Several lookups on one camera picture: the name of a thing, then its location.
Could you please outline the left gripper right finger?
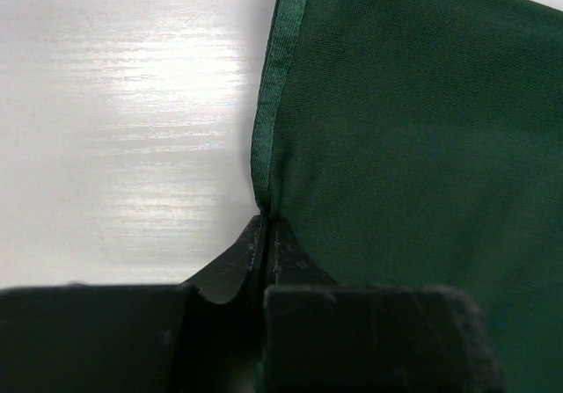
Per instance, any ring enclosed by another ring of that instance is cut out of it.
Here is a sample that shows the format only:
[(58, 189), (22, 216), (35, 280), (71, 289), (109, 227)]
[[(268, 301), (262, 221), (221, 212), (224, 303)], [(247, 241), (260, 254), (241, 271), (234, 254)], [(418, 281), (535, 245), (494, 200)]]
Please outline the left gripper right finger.
[(453, 287), (338, 285), (273, 223), (264, 294), (268, 392), (502, 392), (475, 301)]

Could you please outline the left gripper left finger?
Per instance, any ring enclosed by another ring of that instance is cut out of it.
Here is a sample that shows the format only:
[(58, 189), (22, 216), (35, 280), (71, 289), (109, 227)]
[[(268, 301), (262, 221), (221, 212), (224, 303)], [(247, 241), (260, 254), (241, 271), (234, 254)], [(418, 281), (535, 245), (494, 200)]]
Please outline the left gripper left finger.
[(255, 391), (246, 292), (263, 240), (255, 216), (179, 284), (3, 289), (2, 391)]

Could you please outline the dark green cloth napkin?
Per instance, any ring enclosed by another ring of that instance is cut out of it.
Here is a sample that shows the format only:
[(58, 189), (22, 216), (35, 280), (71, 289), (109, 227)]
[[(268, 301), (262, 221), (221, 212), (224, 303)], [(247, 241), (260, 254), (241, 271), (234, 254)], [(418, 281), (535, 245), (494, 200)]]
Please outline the dark green cloth napkin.
[(561, 391), (561, 11), (276, 0), (251, 172), (334, 279), (461, 288), (509, 390)]

